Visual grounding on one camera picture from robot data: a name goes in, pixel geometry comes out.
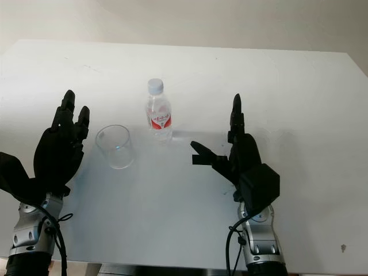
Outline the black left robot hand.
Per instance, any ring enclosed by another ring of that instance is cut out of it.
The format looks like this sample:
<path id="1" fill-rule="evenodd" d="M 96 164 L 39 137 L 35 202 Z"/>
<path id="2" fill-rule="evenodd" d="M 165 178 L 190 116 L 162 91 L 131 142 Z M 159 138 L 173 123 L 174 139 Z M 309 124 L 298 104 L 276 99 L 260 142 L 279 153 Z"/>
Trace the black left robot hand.
<path id="1" fill-rule="evenodd" d="M 84 106 L 73 122 L 75 94 L 68 90 L 57 107 L 50 128 L 37 145 L 33 167 L 41 187 L 54 195 L 70 193 L 67 183 L 74 177 L 83 159 L 83 141 L 89 132 L 90 110 Z"/>

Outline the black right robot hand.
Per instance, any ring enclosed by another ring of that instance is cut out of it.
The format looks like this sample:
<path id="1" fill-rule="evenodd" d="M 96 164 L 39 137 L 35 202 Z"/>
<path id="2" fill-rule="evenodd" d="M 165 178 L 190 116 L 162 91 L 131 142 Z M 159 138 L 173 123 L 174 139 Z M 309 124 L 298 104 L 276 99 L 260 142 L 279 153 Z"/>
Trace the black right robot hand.
<path id="1" fill-rule="evenodd" d="M 224 178 L 229 180 L 236 188 L 233 199 L 240 202 L 244 199 L 240 191 L 240 176 L 252 167 L 261 164 L 260 154 L 255 139 L 244 128 L 244 113 L 239 94 L 233 99 L 233 107 L 230 117 L 230 130 L 228 131 L 228 143 L 232 145 L 230 155 L 220 156 L 197 141 L 192 141 L 190 146 L 196 151 L 192 156 L 192 164 L 211 166 Z"/>

